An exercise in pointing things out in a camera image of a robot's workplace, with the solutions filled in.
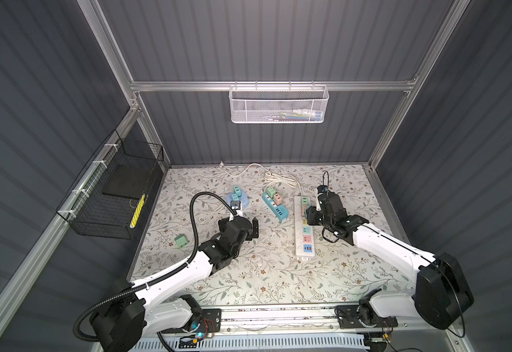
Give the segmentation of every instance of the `white vent grille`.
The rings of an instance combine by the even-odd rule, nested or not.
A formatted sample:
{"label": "white vent grille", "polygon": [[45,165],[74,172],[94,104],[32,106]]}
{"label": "white vent grille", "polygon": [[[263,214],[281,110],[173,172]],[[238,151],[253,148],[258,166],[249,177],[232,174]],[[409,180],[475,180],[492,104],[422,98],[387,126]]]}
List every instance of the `white vent grille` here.
{"label": "white vent grille", "polygon": [[[287,348],[345,348],[368,350],[364,337],[341,332],[320,334],[267,334],[250,336],[215,336],[197,343],[196,348],[178,348],[179,337],[166,337],[176,351],[282,350]],[[146,337],[130,351],[166,352],[158,338]]]}
{"label": "white vent grille", "polygon": [[231,121],[234,123],[321,123],[324,121],[328,90],[238,90],[231,86]]}

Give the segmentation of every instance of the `black cable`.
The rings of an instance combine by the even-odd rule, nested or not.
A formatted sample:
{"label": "black cable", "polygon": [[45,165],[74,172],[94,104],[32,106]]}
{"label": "black cable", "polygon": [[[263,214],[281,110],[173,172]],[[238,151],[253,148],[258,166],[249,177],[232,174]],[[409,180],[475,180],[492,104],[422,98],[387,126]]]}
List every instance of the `black cable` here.
{"label": "black cable", "polygon": [[423,352],[422,350],[418,349],[418,348],[414,348],[414,347],[411,347],[411,348],[402,348],[400,350],[396,350],[393,345],[389,342],[389,340],[386,339],[385,335],[382,335],[383,339],[385,340],[385,342],[387,342],[387,345],[389,345],[389,347],[393,348],[393,352],[402,352],[402,351],[420,351],[420,352]]}
{"label": "black cable", "polygon": [[323,172],[323,185],[325,184],[325,174],[326,174],[326,192],[328,193],[328,189],[330,186],[330,175],[328,171]]}
{"label": "black cable", "polygon": [[325,230],[326,230],[326,228],[323,228],[323,232],[321,233],[321,234],[323,235],[323,239],[324,239],[325,241],[327,241],[327,242],[330,242],[330,243],[337,243],[337,242],[338,242],[338,240],[339,240],[340,238],[338,238],[338,237],[337,237],[334,241],[331,241],[330,239],[328,239],[328,238],[326,238],[326,237],[325,237]]}
{"label": "black cable", "polygon": [[170,345],[168,345],[168,343],[166,341],[164,341],[164,338],[162,337],[162,333],[160,331],[158,331],[156,334],[158,335],[158,339],[160,340],[160,343],[162,344],[162,346],[164,346],[164,348],[166,348],[168,350],[168,352],[175,352],[170,347]]}
{"label": "black cable", "polygon": [[[424,258],[422,255],[420,255],[419,253],[416,253],[415,251],[411,250],[410,248],[407,248],[406,246],[400,244],[399,242],[395,242],[394,240],[392,240],[391,238],[387,237],[387,236],[384,236],[383,234],[380,234],[379,232],[375,231],[374,229],[372,229],[371,227],[369,226],[365,226],[365,228],[368,228],[370,230],[372,230],[373,232],[377,233],[378,235],[388,239],[389,241],[401,246],[402,248],[408,250],[408,251],[411,251],[412,253],[420,256],[421,258],[423,258],[424,260],[426,260],[429,265],[430,264],[433,264],[430,260],[428,260],[427,258]],[[454,334],[455,336],[459,337],[459,338],[464,338],[464,336],[466,335],[466,324],[465,324],[465,320],[464,320],[464,313],[462,312],[462,306],[459,304],[459,299],[458,299],[458,295],[456,293],[456,290],[454,290],[454,286],[452,285],[450,279],[446,276],[446,274],[444,274],[444,272],[442,270],[440,270],[440,268],[438,268],[436,265],[433,265],[434,268],[436,268],[436,270],[440,271],[440,273],[442,274],[442,276],[444,277],[444,279],[446,279],[446,281],[448,282],[448,285],[450,285],[450,287],[452,288],[452,292],[454,293],[454,297],[456,298],[456,303],[458,304],[458,308],[459,308],[459,316],[462,318],[462,330],[463,330],[463,334],[460,336],[458,334],[456,334],[455,332],[453,332],[452,330],[450,330],[450,328],[448,328],[447,330]]]}
{"label": "black cable", "polygon": [[211,192],[199,192],[199,193],[195,194],[191,198],[191,201],[189,202],[189,218],[191,220],[191,227],[193,229],[193,240],[194,240],[194,242],[193,242],[193,252],[189,256],[187,261],[184,264],[181,264],[180,266],[178,266],[174,270],[172,270],[172,271],[162,275],[159,278],[155,278],[155,279],[150,280],[149,282],[144,283],[142,285],[129,288],[129,289],[125,290],[125,291],[121,291],[121,292],[117,293],[116,295],[113,295],[113,296],[108,297],[106,299],[102,299],[101,301],[97,302],[93,306],[89,307],[82,314],[80,314],[80,316],[76,319],[76,322],[74,322],[74,326],[72,327],[72,332],[74,333],[74,336],[76,336],[78,339],[83,340],[83,341],[98,342],[99,339],[97,338],[97,336],[85,334],[85,333],[82,332],[82,330],[80,330],[80,325],[82,324],[83,320],[86,319],[86,317],[88,315],[93,313],[98,307],[100,307],[100,306],[102,306],[104,304],[107,304],[107,303],[115,301],[117,299],[126,297],[126,296],[131,295],[131,294],[133,294],[135,292],[138,292],[140,290],[144,290],[147,287],[156,285],[157,283],[159,283],[159,282],[161,282],[161,281],[171,277],[172,275],[175,275],[178,272],[182,271],[184,268],[186,268],[189,265],[189,263],[193,262],[193,259],[195,258],[195,255],[197,254],[197,247],[199,246],[199,236],[197,234],[197,227],[195,225],[195,218],[193,216],[193,204],[195,203],[195,200],[199,196],[202,196],[202,195],[210,195],[211,197],[217,198],[221,203],[224,204],[224,206],[231,212],[232,215],[236,215],[236,210],[231,209],[231,207],[227,204],[227,202],[224,201],[224,199],[219,197],[217,194],[214,194],[214,193],[211,193]]}

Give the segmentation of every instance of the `white power strip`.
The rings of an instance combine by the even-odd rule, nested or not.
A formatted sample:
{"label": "white power strip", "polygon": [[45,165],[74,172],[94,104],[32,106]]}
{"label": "white power strip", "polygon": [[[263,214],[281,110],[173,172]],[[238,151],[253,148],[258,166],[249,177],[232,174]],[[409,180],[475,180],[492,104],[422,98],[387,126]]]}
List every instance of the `white power strip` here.
{"label": "white power strip", "polygon": [[295,213],[295,256],[307,260],[315,257],[315,239],[313,237],[313,226],[307,224],[305,209],[311,206],[310,195],[296,195],[293,199]]}

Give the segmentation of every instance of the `power strip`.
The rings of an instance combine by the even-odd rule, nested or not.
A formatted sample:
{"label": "power strip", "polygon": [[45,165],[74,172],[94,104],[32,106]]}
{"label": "power strip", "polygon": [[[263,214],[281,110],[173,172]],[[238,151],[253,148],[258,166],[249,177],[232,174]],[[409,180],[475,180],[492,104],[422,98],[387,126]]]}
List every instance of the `power strip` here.
{"label": "power strip", "polygon": [[310,195],[296,195],[293,199],[295,213],[295,256],[307,260],[315,257],[313,227],[307,224],[305,209],[311,206]]}
{"label": "power strip", "polygon": [[262,194],[262,199],[268,205],[268,207],[274,213],[274,215],[277,216],[277,218],[280,221],[280,224],[282,221],[288,218],[289,211],[283,204],[276,205],[276,203],[274,203],[274,200],[270,198],[270,196],[267,193]]}

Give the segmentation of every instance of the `zip tie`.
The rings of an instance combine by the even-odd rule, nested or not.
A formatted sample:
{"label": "zip tie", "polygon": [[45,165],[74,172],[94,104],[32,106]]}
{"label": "zip tie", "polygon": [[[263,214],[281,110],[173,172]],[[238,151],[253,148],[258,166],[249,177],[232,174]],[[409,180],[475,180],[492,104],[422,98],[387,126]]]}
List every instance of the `zip tie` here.
{"label": "zip tie", "polygon": [[58,213],[68,213],[68,214],[74,215],[74,217],[76,217],[76,212],[73,209],[71,209],[71,210],[58,210],[57,212]]}
{"label": "zip tie", "polygon": [[119,151],[119,144],[104,144],[104,145],[111,145],[115,147],[115,151]]}
{"label": "zip tie", "polygon": [[90,198],[90,194],[87,192],[87,189],[85,188],[73,189],[72,192],[76,192],[76,194],[83,192],[86,195],[86,197]]}
{"label": "zip tie", "polygon": [[105,163],[105,160],[96,160],[96,161],[92,161],[91,163],[92,164],[94,164],[94,163],[101,163],[102,165],[105,166],[105,169],[107,170],[107,164]]}

